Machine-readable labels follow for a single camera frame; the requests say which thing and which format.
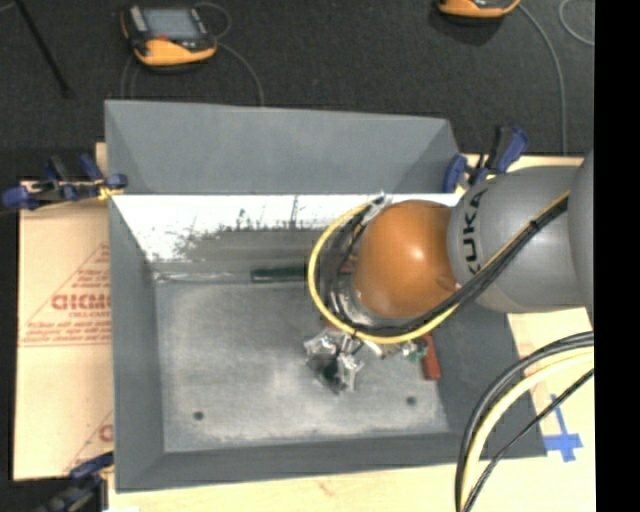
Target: gray box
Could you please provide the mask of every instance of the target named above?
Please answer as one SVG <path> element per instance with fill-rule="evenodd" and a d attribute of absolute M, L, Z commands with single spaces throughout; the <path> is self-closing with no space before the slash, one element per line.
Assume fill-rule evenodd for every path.
<path fill-rule="evenodd" d="M 481 391 L 517 359 L 475 304 L 434 332 L 443 377 L 365 351 L 354 393 L 305 365 L 321 328 L 302 267 L 319 230 L 368 195 L 437 194 L 449 123 L 411 116 L 108 101 L 116 486 L 140 490 L 454 462 Z M 430 196 L 441 201 L 450 197 Z M 532 416 L 500 425 L 495 451 Z M 539 432 L 514 455 L 544 453 Z"/>

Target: dark floor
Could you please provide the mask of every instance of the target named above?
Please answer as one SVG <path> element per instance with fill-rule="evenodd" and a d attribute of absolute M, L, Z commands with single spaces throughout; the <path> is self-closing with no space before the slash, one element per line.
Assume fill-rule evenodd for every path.
<path fill-rule="evenodd" d="M 232 18 L 225 47 L 181 75 L 133 63 L 120 0 L 23 3 L 75 98 L 62 97 L 19 9 L 0 0 L 0 190 L 38 175 L 54 151 L 91 151 L 104 139 L 105 98 L 256 104 L 243 60 L 267 106 L 444 117 L 466 152 L 487 151 L 501 123 L 525 130 L 530 153 L 583 155 L 594 146 L 595 46 L 579 37 L 594 37 L 595 0 L 522 0 L 501 23 L 480 26 L 444 19 L 431 0 L 219 0 Z M 225 30 L 222 11 L 200 12 L 214 32 Z M 9 482 L 15 223 L 0 216 L 3 512 L 28 510 L 64 484 Z"/>

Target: metal part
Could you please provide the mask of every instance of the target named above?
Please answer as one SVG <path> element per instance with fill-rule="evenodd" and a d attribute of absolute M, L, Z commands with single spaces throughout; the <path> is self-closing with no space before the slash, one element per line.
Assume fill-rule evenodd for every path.
<path fill-rule="evenodd" d="M 422 338 L 407 341 L 402 345 L 402 355 L 405 357 L 405 359 L 411 361 L 412 363 L 417 363 L 424 356 L 426 356 L 427 350 L 427 342 Z"/>
<path fill-rule="evenodd" d="M 404 345 L 404 343 L 385 343 L 384 345 L 379 345 L 378 343 L 367 340 L 365 340 L 364 343 L 371 349 L 378 359 L 387 359 L 395 356 L 402 350 L 402 346 Z"/>
<path fill-rule="evenodd" d="M 307 366 L 332 391 L 355 391 L 357 373 L 364 363 L 354 357 L 362 347 L 360 340 L 344 331 L 327 327 L 303 343 L 307 351 Z"/>

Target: orange device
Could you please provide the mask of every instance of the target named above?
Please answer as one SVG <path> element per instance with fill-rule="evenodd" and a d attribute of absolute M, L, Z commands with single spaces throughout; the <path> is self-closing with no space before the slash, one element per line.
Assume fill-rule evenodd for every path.
<path fill-rule="evenodd" d="M 156 70 L 202 63 L 215 54 L 217 42 L 191 7 L 134 4 L 121 12 L 122 31 L 140 62 Z"/>
<path fill-rule="evenodd" d="M 439 0 L 438 9 L 444 14 L 464 18 L 501 18 L 520 3 L 520 0 Z"/>

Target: wire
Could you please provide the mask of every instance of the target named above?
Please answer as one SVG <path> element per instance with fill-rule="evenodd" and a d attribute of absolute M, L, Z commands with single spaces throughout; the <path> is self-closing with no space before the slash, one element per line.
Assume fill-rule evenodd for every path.
<path fill-rule="evenodd" d="M 135 59 L 135 56 L 132 54 L 127 58 L 127 62 L 124 63 L 124 67 L 122 68 L 122 72 L 120 73 L 120 97 L 127 97 L 125 88 L 127 85 L 127 73 L 129 72 L 129 68 L 131 67 L 131 63 Z"/>
<path fill-rule="evenodd" d="M 560 6 L 558 7 L 558 16 L 560 17 L 560 24 L 562 25 L 562 28 L 564 28 L 567 32 L 569 32 L 570 35 L 572 35 L 575 39 L 577 39 L 581 43 L 584 43 L 589 46 L 595 46 L 596 45 L 595 40 L 587 39 L 586 37 L 581 36 L 575 30 L 573 30 L 565 20 L 564 8 L 571 1 L 572 0 L 563 0 Z"/>
<path fill-rule="evenodd" d="M 251 64 L 249 64 L 249 62 L 247 62 L 247 60 L 242 55 L 240 55 L 237 51 L 235 51 L 229 45 L 226 45 L 224 43 L 218 43 L 218 46 L 220 48 L 222 48 L 223 50 L 226 50 L 227 52 L 229 52 L 236 59 L 238 59 L 242 64 L 244 64 L 244 67 L 247 68 L 247 71 L 249 71 L 249 74 L 253 78 L 253 81 L 256 84 L 256 88 L 258 89 L 258 105 L 261 106 L 261 107 L 264 107 L 264 105 L 265 105 L 265 102 L 264 102 L 264 89 L 262 88 L 262 83 L 260 83 L 260 79 L 258 78 L 258 75 L 256 74 L 256 72 L 253 69 L 253 67 L 251 67 Z"/>
<path fill-rule="evenodd" d="M 482 421 L 482 418 L 486 414 L 487 409 L 491 406 L 492 402 L 497 399 L 509 386 L 510 382 L 526 370 L 528 367 L 536 364 L 538 361 L 542 361 L 550 356 L 561 354 L 567 350 L 574 348 L 592 347 L 594 345 L 593 331 L 573 334 L 562 338 L 558 341 L 554 341 L 544 347 L 536 350 L 535 352 L 524 357 L 520 361 L 516 362 L 509 368 L 507 368 L 485 391 L 483 396 L 478 400 L 469 420 L 465 427 L 462 442 L 460 443 L 460 454 L 458 455 L 456 478 L 455 478 L 455 495 L 456 495 L 456 509 L 461 508 L 460 494 L 462 489 L 462 468 L 466 464 L 468 458 L 469 445 L 473 439 L 473 435 L 478 429 L 478 424 Z"/>
<path fill-rule="evenodd" d="M 560 67 L 560 61 L 558 60 L 558 55 L 556 54 L 551 41 L 549 40 L 549 36 L 544 31 L 542 26 L 537 22 L 537 20 L 531 15 L 531 13 L 522 5 L 522 3 L 518 4 L 520 10 L 524 13 L 524 15 L 529 19 L 533 26 L 536 27 L 538 33 L 544 39 L 547 48 L 549 48 L 549 52 L 551 53 L 551 57 L 553 58 L 553 64 L 556 68 L 556 73 L 558 75 L 558 86 L 560 88 L 560 131 L 561 131 L 561 148 L 560 151 L 562 154 L 567 153 L 567 114 L 566 114 L 566 100 L 565 100 L 565 85 L 564 85 L 564 77 L 562 76 L 562 68 Z"/>
<path fill-rule="evenodd" d="M 480 454 L 482 453 L 482 449 L 484 444 L 491 434 L 492 430 L 495 428 L 496 423 L 502 418 L 504 413 L 527 391 L 531 390 L 536 384 L 542 382 L 543 380 L 549 378 L 551 375 L 558 373 L 560 371 L 571 368 L 572 366 L 576 366 L 578 364 L 582 364 L 585 362 L 593 363 L 594 361 L 594 353 L 593 349 L 590 349 L 588 353 L 582 353 L 579 355 L 572 355 L 567 357 L 566 359 L 562 359 L 559 361 L 555 361 L 549 366 L 545 366 L 535 373 L 525 377 L 523 380 L 518 382 L 513 388 L 509 390 L 508 393 L 504 395 L 495 406 L 489 411 L 487 416 L 485 417 L 482 425 L 476 432 L 471 446 L 469 448 L 469 456 L 467 459 L 467 465 L 463 468 L 462 475 L 462 495 L 461 495 L 461 503 L 466 503 L 469 494 L 471 492 L 471 482 L 470 475 L 472 474 L 472 469 L 477 461 L 480 459 Z"/>
<path fill-rule="evenodd" d="M 214 37 L 216 39 L 220 40 L 229 33 L 229 31 L 231 30 L 232 19 L 231 19 L 231 15 L 229 14 L 229 11 L 227 11 L 224 7 L 218 4 L 214 4 L 213 2 L 198 2 L 197 4 L 194 5 L 194 7 L 196 9 L 198 7 L 211 7 L 217 11 L 220 11 L 222 14 L 224 14 L 224 17 L 226 18 L 226 21 L 227 21 L 227 25 L 225 26 L 222 32 L 220 32 L 219 34 L 214 34 Z"/>
<path fill-rule="evenodd" d="M 477 272 L 470 281 L 454 292 L 447 300 L 408 325 L 403 327 L 385 326 L 378 328 L 371 328 L 355 322 L 346 323 L 338 318 L 321 299 L 316 284 L 316 269 L 322 247 L 342 224 L 348 222 L 352 217 L 361 215 L 366 208 L 371 206 L 371 203 L 364 203 L 336 219 L 318 238 L 309 258 L 307 273 L 309 293 L 322 315 L 334 326 L 350 333 L 353 337 L 381 344 L 402 343 L 418 338 L 440 325 L 458 306 L 484 291 L 540 229 L 555 219 L 560 213 L 566 211 L 568 196 L 568 192 L 561 194 L 556 200 L 544 208 L 537 217 L 523 226 L 520 231 L 511 237 L 511 239 L 483 265 L 482 269 Z"/>
<path fill-rule="evenodd" d="M 7 10 L 9 10 L 9 9 L 11 9 L 12 7 L 15 7 L 15 6 L 16 6 L 16 3 L 15 3 L 15 2 L 9 2 L 8 4 L 3 5 L 2 7 L 0 7 L 0 12 L 7 11 Z"/>
<path fill-rule="evenodd" d="M 507 452 L 518 441 L 520 441 L 520 439 L 522 439 L 525 435 L 527 435 L 534 426 L 536 426 L 538 423 L 540 423 L 552 411 L 557 409 L 566 399 L 568 399 L 578 389 L 580 389 L 580 387 L 582 387 L 589 379 L 591 379 L 591 377 L 593 377 L 594 373 L 595 373 L 595 370 L 592 368 L 591 370 L 589 370 L 588 372 L 583 374 L 582 377 L 580 377 L 573 384 L 571 384 L 571 386 L 569 386 L 567 389 L 565 389 L 564 392 L 560 396 L 558 396 L 554 400 L 552 400 L 551 403 L 547 407 L 545 407 L 542 410 L 542 412 L 540 412 L 533 420 L 531 420 L 518 433 L 518 435 L 516 437 L 514 437 L 511 441 L 509 441 L 506 445 L 504 445 L 500 449 L 500 451 L 496 455 L 494 455 L 492 457 L 492 459 L 489 461 L 489 464 L 487 465 L 487 467 L 484 469 L 484 471 L 480 475 L 480 478 L 478 478 L 478 481 L 473 486 L 473 489 L 471 489 L 471 492 L 469 493 L 469 497 L 468 497 L 466 503 L 464 504 L 462 512 L 469 512 L 471 510 L 471 508 L 475 504 L 476 499 L 480 495 L 480 491 L 482 490 L 482 488 L 484 487 L 485 483 L 489 479 L 489 476 L 491 476 L 491 473 L 493 472 L 495 467 L 498 465 L 498 462 L 500 462 L 502 460 L 502 458 L 507 454 Z"/>

